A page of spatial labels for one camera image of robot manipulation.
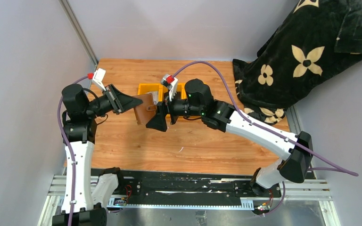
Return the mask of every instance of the metal floor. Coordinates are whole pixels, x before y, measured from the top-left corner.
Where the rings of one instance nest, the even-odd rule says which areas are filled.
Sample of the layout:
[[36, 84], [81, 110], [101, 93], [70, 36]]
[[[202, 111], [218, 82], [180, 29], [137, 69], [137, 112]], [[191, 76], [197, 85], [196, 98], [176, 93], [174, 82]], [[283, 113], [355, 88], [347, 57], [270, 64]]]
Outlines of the metal floor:
[[248, 210], [124, 209], [110, 213], [108, 226], [325, 226], [317, 201], [286, 201], [265, 218]]

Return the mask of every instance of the beige flower pattern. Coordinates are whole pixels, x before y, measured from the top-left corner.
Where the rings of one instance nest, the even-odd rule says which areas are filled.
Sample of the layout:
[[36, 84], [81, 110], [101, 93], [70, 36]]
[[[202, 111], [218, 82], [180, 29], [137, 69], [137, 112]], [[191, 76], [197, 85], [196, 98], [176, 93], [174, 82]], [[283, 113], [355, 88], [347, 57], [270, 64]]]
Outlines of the beige flower pattern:
[[239, 85], [241, 84], [242, 79], [235, 81], [235, 89], [238, 89]]
[[260, 84], [264, 85], [267, 83], [268, 86], [271, 86], [274, 82], [272, 76], [272, 68], [269, 65], [263, 65], [260, 71], [259, 78], [257, 79]]
[[302, 77], [306, 73], [307, 69], [309, 69], [314, 74], [318, 74], [321, 76], [322, 69], [315, 63], [321, 58], [324, 48], [324, 46], [317, 47], [310, 51], [307, 56], [305, 56], [303, 51], [299, 47], [292, 45], [292, 53], [295, 59], [300, 63], [295, 68], [293, 77]]
[[249, 114], [249, 113], [252, 113], [254, 111], [252, 109], [248, 108], [248, 107], [245, 107], [244, 112], [245, 112], [245, 114]]
[[296, 6], [296, 9], [294, 10], [294, 13], [303, 6], [315, 6], [319, 8], [320, 7], [319, 0], [300, 0]]
[[275, 113], [261, 107], [260, 110], [263, 112], [263, 114], [267, 115], [268, 117], [264, 120], [266, 123], [277, 123], [282, 120], [282, 116], [284, 116], [284, 110], [278, 108]]

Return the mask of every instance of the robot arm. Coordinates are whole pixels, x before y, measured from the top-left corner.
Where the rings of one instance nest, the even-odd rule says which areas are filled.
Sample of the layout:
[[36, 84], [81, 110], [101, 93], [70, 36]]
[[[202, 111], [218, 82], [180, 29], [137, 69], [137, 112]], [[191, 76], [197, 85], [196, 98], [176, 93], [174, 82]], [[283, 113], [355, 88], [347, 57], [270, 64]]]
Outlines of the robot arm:
[[[97, 124], [95, 118], [103, 117], [113, 111], [124, 113], [140, 104], [142, 100], [128, 96], [112, 84], [104, 87], [101, 80], [105, 70], [98, 69], [92, 81], [101, 89], [102, 96], [89, 101], [84, 91], [91, 92], [79, 84], [72, 84], [62, 90], [66, 111], [63, 114], [63, 129], [73, 149], [75, 158], [75, 180], [73, 167], [67, 168], [66, 194], [61, 215], [52, 218], [53, 226], [106, 225], [106, 204], [113, 191], [124, 189], [123, 176], [119, 168], [106, 169], [99, 176], [98, 184], [91, 193], [91, 160], [95, 145]], [[73, 161], [69, 147], [66, 146], [67, 165]]]
[[[165, 76], [162, 84], [170, 92], [174, 89], [171, 85], [174, 81]], [[246, 114], [251, 122], [244, 120], [235, 110], [234, 106], [224, 101], [215, 100], [211, 94], [209, 86], [201, 80], [190, 80], [185, 84], [187, 99], [173, 98], [159, 102], [155, 116], [146, 124], [147, 128], [166, 131], [167, 125], [165, 117], [170, 115], [171, 124], [175, 124], [179, 116], [200, 116], [202, 122], [212, 129], [245, 137], [252, 140], [279, 156], [279, 159], [266, 168], [259, 168], [251, 180], [251, 188], [261, 195], [274, 184], [284, 180], [295, 183], [303, 183], [307, 170], [309, 169], [312, 155], [301, 150], [290, 143], [291, 139], [312, 149], [311, 136], [305, 132], [299, 135], [285, 132], [258, 121]], [[270, 132], [282, 133], [286, 138], [282, 139]]]

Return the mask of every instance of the black cloth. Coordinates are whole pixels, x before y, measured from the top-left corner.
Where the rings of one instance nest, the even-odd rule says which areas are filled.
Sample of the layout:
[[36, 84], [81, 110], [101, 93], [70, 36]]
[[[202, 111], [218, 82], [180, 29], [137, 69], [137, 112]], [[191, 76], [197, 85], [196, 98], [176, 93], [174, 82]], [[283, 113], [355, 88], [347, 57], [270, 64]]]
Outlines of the black cloth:
[[300, 0], [251, 63], [233, 60], [250, 116], [275, 124], [310, 91], [362, 60], [362, 0]]

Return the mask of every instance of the red clip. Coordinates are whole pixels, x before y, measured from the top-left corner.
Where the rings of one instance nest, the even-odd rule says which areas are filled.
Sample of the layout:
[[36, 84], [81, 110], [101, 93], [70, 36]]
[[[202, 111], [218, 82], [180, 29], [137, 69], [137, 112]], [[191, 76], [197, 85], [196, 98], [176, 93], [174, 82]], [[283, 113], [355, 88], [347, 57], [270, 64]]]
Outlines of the red clip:
[[174, 81], [174, 78], [171, 75], [166, 78], [166, 82], [169, 84], [172, 83], [173, 81]]

